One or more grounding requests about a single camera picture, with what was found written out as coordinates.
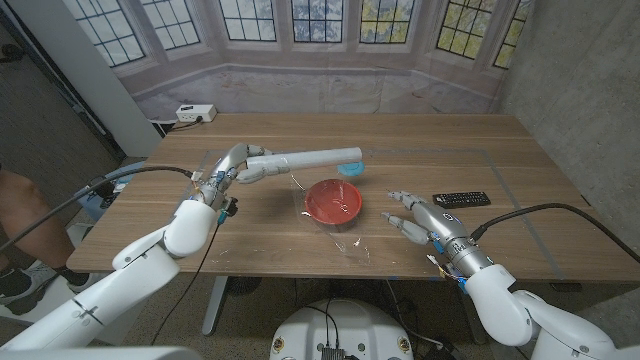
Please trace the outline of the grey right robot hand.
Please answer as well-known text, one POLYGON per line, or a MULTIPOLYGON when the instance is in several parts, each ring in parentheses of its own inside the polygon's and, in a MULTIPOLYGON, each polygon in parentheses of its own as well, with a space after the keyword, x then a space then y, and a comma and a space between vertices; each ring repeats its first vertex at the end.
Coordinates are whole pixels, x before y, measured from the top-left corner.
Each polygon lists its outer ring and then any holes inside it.
POLYGON ((411 211, 414 222, 388 212, 381 216, 411 242, 419 245, 431 243, 464 277, 471 277, 493 265, 491 259, 471 242, 462 222, 448 210, 405 191, 389 192, 388 197, 411 211))

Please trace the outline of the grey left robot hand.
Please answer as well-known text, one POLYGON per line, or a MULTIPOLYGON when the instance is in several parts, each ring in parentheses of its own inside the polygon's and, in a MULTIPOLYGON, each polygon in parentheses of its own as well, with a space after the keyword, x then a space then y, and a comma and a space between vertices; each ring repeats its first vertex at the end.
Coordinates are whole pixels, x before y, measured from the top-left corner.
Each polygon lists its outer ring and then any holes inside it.
MULTIPOLYGON (((272 152, 264 147, 256 145, 248 145, 239 143, 232 147, 227 154, 222 157, 215 165, 211 172, 210 178, 204 185, 202 192, 201 202, 207 205, 212 205, 216 197, 215 187, 217 185, 217 175, 220 171, 226 174, 228 171, 234 169, 237 171, 239 166, 246 162, 251 157, 264 157, 272 155, 272 152)), ((266 176, 279 175, 288 173, 290 169, 285 166, 279 167, 248 167, 238 173, 236 180, 241 184, 250 184, 261 180, 266 176)))

